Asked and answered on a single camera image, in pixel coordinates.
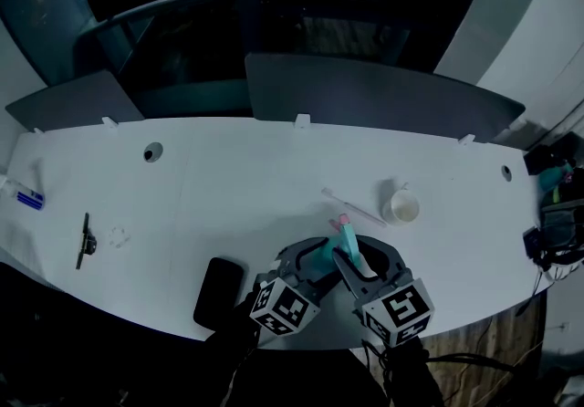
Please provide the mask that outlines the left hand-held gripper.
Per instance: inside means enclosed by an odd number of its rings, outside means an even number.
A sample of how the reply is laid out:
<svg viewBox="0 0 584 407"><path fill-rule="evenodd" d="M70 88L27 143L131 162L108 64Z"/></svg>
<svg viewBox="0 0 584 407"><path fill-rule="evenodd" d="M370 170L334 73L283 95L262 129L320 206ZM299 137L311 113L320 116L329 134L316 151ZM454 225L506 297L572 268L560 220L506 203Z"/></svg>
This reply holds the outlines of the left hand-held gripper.
<svg viewBox="0 0 584 407"><path fill-rule="evenodd" d="M329 239L313 237L284 248L255 281L260 286L250 318L275 336L302 331L320 312L320 302L341 281L324 258Z"/></svg>

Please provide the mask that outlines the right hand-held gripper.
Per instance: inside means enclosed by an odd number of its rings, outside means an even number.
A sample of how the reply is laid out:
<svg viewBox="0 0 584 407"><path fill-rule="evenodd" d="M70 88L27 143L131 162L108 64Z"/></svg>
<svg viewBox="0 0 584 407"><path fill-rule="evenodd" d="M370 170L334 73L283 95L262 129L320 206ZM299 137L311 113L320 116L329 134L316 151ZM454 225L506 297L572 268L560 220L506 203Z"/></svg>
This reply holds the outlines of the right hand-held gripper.
<svg viewBox="0 0 584 407"><path fill-rule="evenodd" d="M434 313L423 282L398 263L401 257L393 246L366 235L357 235L357 243L363 259L361 267L339 248L332 254L355 297L354 314L390 348L417 338Z"/></svg>

